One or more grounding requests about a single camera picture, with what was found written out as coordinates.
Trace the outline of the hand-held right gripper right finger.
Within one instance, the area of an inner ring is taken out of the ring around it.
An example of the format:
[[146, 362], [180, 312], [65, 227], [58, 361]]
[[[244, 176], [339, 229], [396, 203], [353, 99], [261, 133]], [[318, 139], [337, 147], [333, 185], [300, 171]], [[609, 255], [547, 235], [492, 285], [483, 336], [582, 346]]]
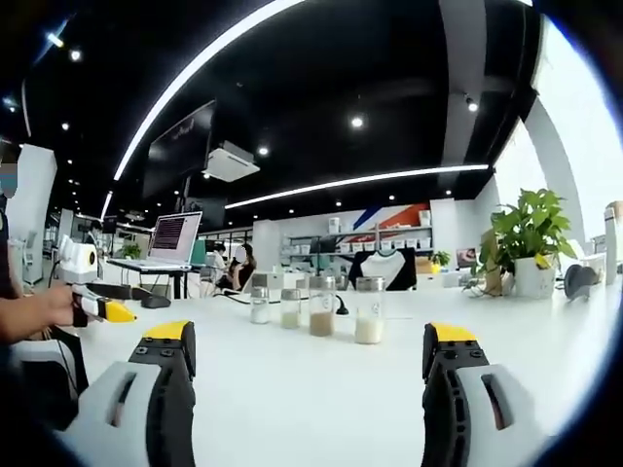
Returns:
[[423, 466], [532, 466], [550, 442], [527, 388], [464, 328], [424, 325], [422, 380]]

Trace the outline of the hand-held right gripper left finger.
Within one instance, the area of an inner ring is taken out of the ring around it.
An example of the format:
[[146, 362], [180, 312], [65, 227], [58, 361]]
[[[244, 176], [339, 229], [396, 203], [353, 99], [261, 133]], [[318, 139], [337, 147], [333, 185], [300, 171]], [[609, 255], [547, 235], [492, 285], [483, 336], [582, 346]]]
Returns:
[[83, 466], [194, 466], [196, 369], [194, 323], [156, 326], [82, 393], [57, 436]]

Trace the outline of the person's left hand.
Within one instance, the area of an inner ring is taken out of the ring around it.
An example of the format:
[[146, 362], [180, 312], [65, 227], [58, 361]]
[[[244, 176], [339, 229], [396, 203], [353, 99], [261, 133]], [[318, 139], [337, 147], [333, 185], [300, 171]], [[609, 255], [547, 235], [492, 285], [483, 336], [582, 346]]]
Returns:
[[51, 326], [73, 325], [73, 290], [55, 286], [40, 294], [3, 302], [2, 334], [9, 341], [20, 341]]

